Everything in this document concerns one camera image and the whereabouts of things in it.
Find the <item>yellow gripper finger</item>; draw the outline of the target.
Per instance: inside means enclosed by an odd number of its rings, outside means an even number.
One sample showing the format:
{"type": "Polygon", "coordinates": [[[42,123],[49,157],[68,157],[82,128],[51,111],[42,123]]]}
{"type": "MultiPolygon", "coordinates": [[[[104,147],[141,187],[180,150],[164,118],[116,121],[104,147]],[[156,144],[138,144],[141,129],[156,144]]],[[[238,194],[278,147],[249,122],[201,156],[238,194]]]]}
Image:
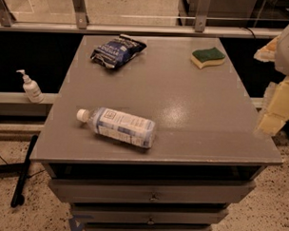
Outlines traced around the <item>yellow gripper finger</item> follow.
{"type": "Polygon", "coordinates": [[[289,76],[282,82],[270,82],[264,92],[256,131],[275,136],[289,121],[289,76]]]}
{"type": "Polygon", "coordinates": [[[273,38],[266,46],[258,49],[254,54],[254,58],[259,62],[274,62],[275,52],[277,50],[279,36],[273,38]]]}

